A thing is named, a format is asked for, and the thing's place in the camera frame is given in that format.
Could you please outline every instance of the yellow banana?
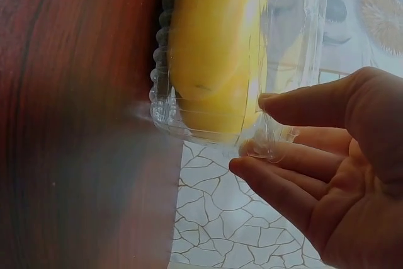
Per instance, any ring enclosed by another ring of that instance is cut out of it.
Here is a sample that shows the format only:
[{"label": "yellow banana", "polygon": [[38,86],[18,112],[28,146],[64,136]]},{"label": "yellow banana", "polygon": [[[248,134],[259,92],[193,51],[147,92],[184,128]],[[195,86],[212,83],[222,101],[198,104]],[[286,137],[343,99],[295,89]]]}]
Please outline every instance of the yellow banana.
[{"label": "yellow banana", "polygon": [[186,100],[213,98],[243,67],[261,0],[176,0],[168,45],[169,78]]}]

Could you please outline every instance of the hand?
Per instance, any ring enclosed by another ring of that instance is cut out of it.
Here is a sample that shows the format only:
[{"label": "hand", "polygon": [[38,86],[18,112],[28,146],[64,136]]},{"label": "hand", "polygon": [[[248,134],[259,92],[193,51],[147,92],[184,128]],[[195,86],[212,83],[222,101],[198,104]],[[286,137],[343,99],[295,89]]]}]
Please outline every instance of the hand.
[{"label": "hand", "polygon": [[342,269],[403,268],[403,79],[364,68],[333,83],[262,95],[300,128],[278,164],[242,157],[230,170]]}]

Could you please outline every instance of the plastic lid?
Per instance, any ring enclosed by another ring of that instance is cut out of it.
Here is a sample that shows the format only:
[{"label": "plastic lid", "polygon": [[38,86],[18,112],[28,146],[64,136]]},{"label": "plastic lid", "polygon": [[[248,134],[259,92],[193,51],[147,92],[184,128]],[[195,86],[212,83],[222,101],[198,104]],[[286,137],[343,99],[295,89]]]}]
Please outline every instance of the plastic lid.
[{"label": "plastic lid", "polygon": [[315,84],[326,0],[162,0],[162,7],[151,73],[155,125],[199,144],[281,156],[276,143],[296,134],[263,113],[258,98]]}]

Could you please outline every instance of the patterned tablecloth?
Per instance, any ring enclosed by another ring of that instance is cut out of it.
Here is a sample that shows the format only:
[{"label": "patterned tablecloth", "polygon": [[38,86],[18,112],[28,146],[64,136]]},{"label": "patterned tablecloth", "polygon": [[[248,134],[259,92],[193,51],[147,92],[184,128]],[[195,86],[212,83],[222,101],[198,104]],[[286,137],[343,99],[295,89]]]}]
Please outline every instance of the patterned tablecloth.
[{"label": "patterned tablecloth", "polygon": [[[321,83],[362,66],[403,76],[403,0],[327,0],[321,66]],[[219,151],[184,145],[171,260],[219,268],[326,268],[304,236],[227,166]]]}]

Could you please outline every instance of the wood grain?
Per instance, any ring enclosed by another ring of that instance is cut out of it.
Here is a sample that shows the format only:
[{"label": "wood grain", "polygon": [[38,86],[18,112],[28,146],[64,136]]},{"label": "wood grain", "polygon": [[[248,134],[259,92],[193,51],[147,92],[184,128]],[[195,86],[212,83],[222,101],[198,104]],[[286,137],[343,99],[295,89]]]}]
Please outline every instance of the wood grain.
[{"label": "wood grain", "polygon": [[149,118],[161,0],[0,0],[0,267],[166,268],[181,144]]}]

